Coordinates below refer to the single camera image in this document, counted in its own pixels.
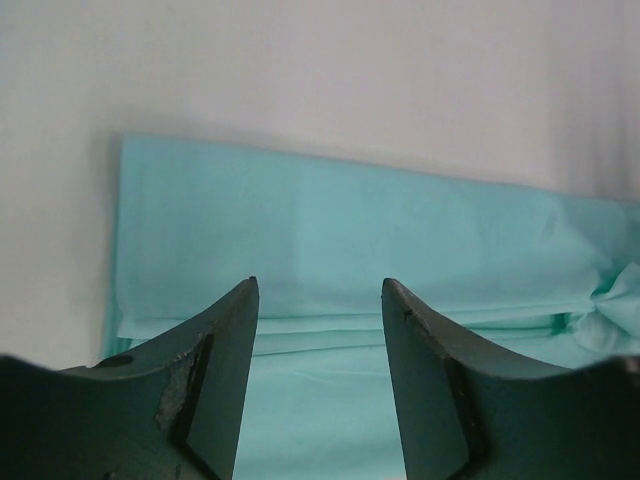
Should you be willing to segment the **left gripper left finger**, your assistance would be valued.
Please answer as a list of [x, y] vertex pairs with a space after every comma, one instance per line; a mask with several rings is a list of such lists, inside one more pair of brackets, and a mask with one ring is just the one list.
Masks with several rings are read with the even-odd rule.
[[229, 479], [256, 335], [259, 288], [93, 367], [1, 359], [5, 479]]

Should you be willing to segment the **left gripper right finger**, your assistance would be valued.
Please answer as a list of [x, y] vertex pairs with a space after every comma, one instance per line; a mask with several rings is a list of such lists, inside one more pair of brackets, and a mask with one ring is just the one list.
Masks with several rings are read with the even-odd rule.
[[382, 316], [410, 479], [635, 479], [639, 360], [578, 369], [503, 348], [399, 281]]

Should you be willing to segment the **teal t shirt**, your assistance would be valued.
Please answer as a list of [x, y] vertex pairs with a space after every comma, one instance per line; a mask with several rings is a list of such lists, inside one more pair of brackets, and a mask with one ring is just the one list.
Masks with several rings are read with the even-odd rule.
[[387, 278], [538, 360], [576, 368], [639, 350], [635, 203], [126, 135], [105, 352], [248, 277], [260, 310], [238, 479], [403, 474]]

